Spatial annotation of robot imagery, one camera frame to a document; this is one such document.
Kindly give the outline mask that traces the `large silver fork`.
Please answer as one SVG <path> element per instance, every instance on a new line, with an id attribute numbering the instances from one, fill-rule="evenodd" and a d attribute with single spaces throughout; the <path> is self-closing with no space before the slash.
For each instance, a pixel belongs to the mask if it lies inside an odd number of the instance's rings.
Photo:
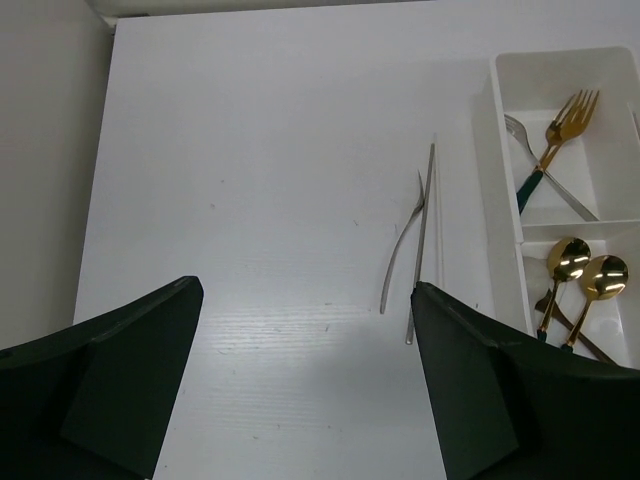
<path id="1" fill-rule="evenodd" d="M 505 126 L 507 132 L 514 137 L 523 149 L 527 152 L 529 159 L 534 165 L 538 164 L 538 159 L 534 155 L 529 143 L 526 127 L 514 117 L 505 114 Z M 544 177 L 550 183 L 556 193 L 585 221 L 596 222 L 599 218 L 589 210 L 581 201 L 570 193 L 560 182 L 558 182 L 549 172 L 544 173 Z"/>

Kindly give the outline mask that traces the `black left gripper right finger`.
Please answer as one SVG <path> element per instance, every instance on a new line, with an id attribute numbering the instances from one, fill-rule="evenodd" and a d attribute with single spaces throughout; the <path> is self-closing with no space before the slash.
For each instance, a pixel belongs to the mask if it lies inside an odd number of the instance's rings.
<path id="1" fill-rule="evenodd" d="M 562 351 L 430 283 L 411 296 L 450 479 L 635 479 L 639 373 Z"/>

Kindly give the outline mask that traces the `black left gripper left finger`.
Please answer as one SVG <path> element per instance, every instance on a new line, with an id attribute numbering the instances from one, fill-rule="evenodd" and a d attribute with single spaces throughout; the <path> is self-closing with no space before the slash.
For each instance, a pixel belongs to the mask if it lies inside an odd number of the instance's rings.
<path id="1" fill-rule="evenodd" d="M 2 350 L 2 478 L 152 478 L 203 299 L 184 276 Z"/>

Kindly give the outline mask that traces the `white plastic spoon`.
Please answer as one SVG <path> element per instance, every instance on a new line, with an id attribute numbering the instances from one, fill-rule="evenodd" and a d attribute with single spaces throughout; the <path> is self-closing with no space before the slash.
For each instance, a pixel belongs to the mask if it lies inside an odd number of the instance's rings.
<path id="1" fill-rule="evenodd" d="M 529 301 L 536 303 L 542 299 L 550 284 L 550 277 L 543 260 L 530 256 L 523 257 L 525 284 Z"/>

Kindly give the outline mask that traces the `gold spoon green handle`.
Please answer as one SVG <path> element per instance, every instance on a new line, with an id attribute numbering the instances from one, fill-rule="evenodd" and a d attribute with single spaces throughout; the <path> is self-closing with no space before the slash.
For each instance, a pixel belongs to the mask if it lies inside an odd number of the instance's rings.
<path id="1" fill-rule="evenodd" d="M 626 287 L 629 270 L 626 262 L 615 255 L 601 255 L 592 258 L 579 278 L 580 288 L 585 296 L 584 307 L 571 329 L 561 349 L 573 352 L 581 329 L 586 321 L 589 308 L 595 301 L 614 298 Z"/>
<path id="2" fill-rule="evenodd" d="M 537 329 L 537 338 L 545 342 L 561 283 L 577 280 L 591 259 L 591 249 L 582 239 L 565 237 L 558 241 L 551 249 L 547 258 L 547 270 L 553 281 L 551 296 L 544 311 L 543 319 Z"/>

